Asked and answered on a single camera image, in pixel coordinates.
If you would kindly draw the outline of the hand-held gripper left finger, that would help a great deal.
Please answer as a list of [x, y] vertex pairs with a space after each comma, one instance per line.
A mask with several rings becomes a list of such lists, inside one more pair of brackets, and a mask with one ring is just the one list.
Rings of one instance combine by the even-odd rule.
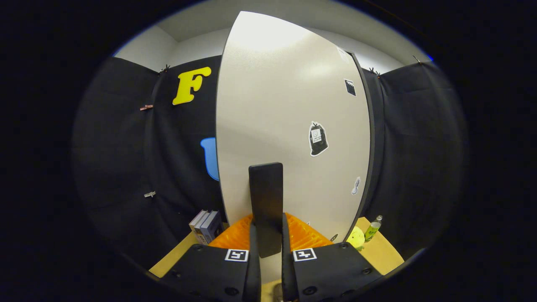
[[194, 244], [162, 277], [181, 302], [258, 302], [261, 270], [253, 215], [210, 245]]

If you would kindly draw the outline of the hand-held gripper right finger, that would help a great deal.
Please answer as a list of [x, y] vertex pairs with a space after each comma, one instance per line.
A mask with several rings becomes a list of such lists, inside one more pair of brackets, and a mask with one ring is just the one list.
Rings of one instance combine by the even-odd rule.
[[291, 249], [290, 222], [282, 214], [284, 301], [352, 302], [383, 281], [383, 275], [350, 243]]

